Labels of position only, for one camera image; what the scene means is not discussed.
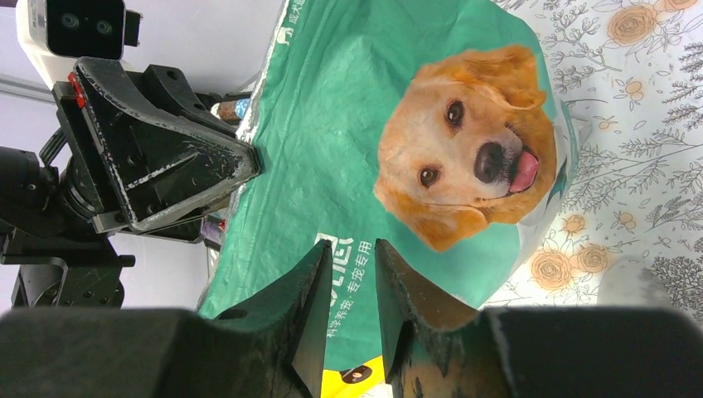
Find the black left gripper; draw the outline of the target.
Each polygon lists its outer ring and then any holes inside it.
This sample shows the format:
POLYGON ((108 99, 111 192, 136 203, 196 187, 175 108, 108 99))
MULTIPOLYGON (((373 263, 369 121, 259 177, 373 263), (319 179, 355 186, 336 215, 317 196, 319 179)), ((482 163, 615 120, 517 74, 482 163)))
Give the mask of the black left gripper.
POLYGON ((56 234, 108 235, 111 185, 131 231, 199 242, 203 219, 261 173, 257 150, 211 113, 221 97, 177 68, 82 57, 51 93, 59 128, 40 151, 41 214, 56 234))

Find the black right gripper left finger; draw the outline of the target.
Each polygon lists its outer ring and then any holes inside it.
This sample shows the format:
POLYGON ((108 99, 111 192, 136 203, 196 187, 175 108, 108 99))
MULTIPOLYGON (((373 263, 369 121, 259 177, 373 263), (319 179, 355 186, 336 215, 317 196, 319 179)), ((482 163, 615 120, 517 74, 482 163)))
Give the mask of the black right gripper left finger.
POLYGON ((232 332, 229 397, 319 397, 332 290, 332 245, 318 241, 286 274, 217 321, 232 332))

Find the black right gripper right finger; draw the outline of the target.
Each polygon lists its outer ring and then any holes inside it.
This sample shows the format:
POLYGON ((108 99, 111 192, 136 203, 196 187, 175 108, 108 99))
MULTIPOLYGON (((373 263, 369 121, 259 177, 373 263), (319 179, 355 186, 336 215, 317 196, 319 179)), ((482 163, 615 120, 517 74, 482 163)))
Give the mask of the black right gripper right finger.
POLYGON ((477 310, 413 269, 388 240, 375 243, 385 382, 394 397, 493 397, 495 360, 477 310))

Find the green dog food bag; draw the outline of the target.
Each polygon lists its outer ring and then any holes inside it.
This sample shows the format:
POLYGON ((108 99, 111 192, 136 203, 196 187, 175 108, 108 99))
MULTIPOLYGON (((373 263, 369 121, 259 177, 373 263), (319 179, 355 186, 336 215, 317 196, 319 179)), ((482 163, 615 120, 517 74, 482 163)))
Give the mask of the green dog food bag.
POLYGON ((374 244, 477 308, 540 245, 578 160, 536 33, 490 1, 291 1, 242 127, 212 318, 332 246, 325 366, 381 353, 374 244))

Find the clear plastic scoop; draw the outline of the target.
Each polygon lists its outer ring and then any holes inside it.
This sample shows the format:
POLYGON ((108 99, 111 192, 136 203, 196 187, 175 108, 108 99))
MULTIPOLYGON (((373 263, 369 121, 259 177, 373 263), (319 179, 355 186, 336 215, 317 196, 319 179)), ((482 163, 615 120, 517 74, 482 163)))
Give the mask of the clear plastic scoop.
POLYGON ((601 277, 597 305, 670 308, 671 299, 647 262, 624 258, 610 265, 601 277))

